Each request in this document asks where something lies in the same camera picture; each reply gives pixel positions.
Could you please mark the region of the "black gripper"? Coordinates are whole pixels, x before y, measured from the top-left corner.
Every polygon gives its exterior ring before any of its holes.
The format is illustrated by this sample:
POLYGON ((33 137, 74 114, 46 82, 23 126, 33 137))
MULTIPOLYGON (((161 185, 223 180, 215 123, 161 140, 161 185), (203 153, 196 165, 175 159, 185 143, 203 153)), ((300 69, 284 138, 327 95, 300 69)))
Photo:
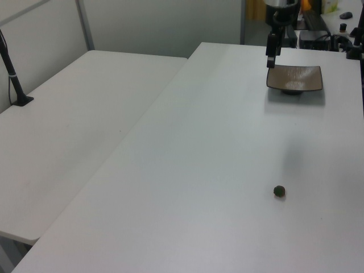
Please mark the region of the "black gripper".
POLYGON ((288 5, 285 7, 266 5, 266 24, 271 27, 279 27, 277 35, 270 32, 267 38, 267 68, 275 67, 276 56, 280 56, 282 50, 282 43, 285 37, 285 26, 296 26, 298 13, 299 5, 288 5))

